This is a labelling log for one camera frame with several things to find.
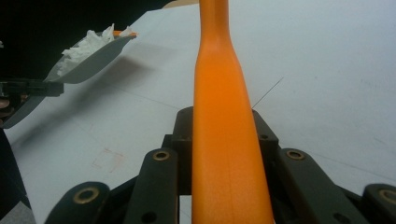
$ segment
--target white paper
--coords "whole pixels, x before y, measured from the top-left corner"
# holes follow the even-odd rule
[[[282,147],[308,152],[358,194],[396,185],[395,11],[386,0],[230,2],[254,109]],[[132,29],[138,38],[115,62],[7,131],[37,223],[76,184],[115,188],[137,175],[193,104],[198,6],[148,12]]]

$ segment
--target pencil line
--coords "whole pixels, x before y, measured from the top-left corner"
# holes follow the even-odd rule
[[[283,78],[284,77],[282,77],[273,87],[271,87],[271,89],[268,91],[268,92],[266,92],[265,94],[264,94],[264,96],[262,97],[262,98],[260,98],[260,100],[254,105],[254,106],[256,106],[262,99],[264,99],[264,97],[277,85],[277,84],[279,84],[282,80],[283,80]]]
[[[326,160],[334,161],[334,162],[337,162],[337,163],[339,163],[339,164],[343,164],[343,165],[345,165],[345,166],[347,166],[347,167],[351,167],[351,168],[354,168],[354,169],[356,169],[356,170],[366,172],[366,173],[368,173],[368,174],[370,174],[370,175],[377,175],[377,176],[380,176],[380,177],[385,178],[385,179],[388,179],[388,180],[396,181],[396,179],[394,179],[394,178],[392,178],[392,177],[389,177],[389,176],[387,176],[387,175],[378,174],[378,173],[376,173],[376,172],[373,172],[373,171],[370,171],[370,170],[366,170],[366,169],[360,168],[359,166],[352,165],[352,164],[346,163],[346,162],[344,162],[344,161],[335,160],[335,159],[333,159],[333,158],[330,158],[330,157],[327,157],[327,156],[323,156],[323,155],[321,155],[321,154],[319,154],[319,153],[317,153],[317,152],[315,152],[315,151],[306,150],[305,152],[306,152],[306,153],[309,152],[310,155],[315,155],[315,156],[317,156],[317,157],[321,157],[321,158],[324,158],[324,159],[326,159]]]

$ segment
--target screw hole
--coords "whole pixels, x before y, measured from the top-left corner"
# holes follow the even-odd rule
[[[347,218],[346,216],[339,214],[339,213],[334,213],[334,215],[332,215],[335,220],[337,220],[339,223],[342,224],[350,224],[350,220],[349,218]]]
[[[156,161],[166,161],[171,155],[167,151],[156,152],[152,157]]]
[[[187,135],[181,135],[181,136],[178,137],[178,139],[183,140],[183,141],[188,141],[191,138],[189,136],[187,136]]]
[[[153,212],[147,212],[142,216],[143,223],[153,223],[157,220],[157,215]]]
[[[295,150],[289,150],[286,152],[286,155],[296,161],[301,161],[305,158],[304,154],[299,152],[299,151],[295,151]]]
[[[261,135],[260,135],[260,139],[263,139],[263,140],[268,139],[268,135],[261,134]]]
[[[396,204],[396,191],[390,189],[381,189],[379,195],[388,203]]]
[[[90,203],[98,195],[99,195],[99,189],[94,187],[87,187],[77,192],[73,197],[73,201],[79,204]]]

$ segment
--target orange plastic rod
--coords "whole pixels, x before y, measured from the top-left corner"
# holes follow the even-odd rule
[[[192,223],[274,223],[227,0],[200,0],[195,67]]]
[[[121,32],[122,32],[122,31],[115,30],[115,31],[113,31],[113,35],[120,35]],[[137,35],[137,33],[132,32],[132,33],[130,33],[129,35]]]

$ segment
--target white table surface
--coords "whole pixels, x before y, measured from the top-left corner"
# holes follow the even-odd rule
[[[358,194],[396,185],[395,11],[390,0],[230,2],[252,106],[282,147]],[[138,38],[103,71],[7,130],[37,223],[77,184],[113,189],[136,176],[193,104],[198,6],[151,11],[132,27]]]

